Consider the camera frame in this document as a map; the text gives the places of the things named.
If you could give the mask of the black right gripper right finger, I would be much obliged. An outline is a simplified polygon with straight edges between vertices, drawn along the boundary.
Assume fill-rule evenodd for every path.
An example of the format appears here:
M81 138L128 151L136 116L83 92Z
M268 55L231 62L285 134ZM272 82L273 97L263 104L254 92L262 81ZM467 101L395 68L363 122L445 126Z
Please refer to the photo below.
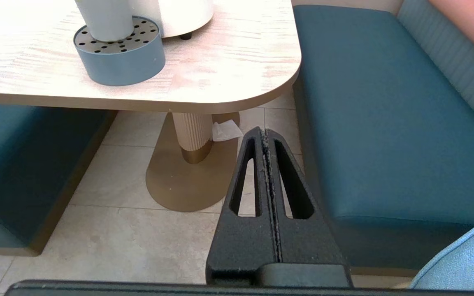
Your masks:
M347 266L287 142L270 129L265 130L265 158L276 260Z

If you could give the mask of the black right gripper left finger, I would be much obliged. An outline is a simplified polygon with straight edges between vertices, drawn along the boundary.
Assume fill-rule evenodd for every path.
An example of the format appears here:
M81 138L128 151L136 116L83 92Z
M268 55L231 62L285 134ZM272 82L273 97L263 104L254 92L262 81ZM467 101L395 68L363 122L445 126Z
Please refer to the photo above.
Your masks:
M266 273L279 262L267 136L255 127L245 134L206 261L209 285L267 286ZM239 216L248 162L254 168L254 217Z

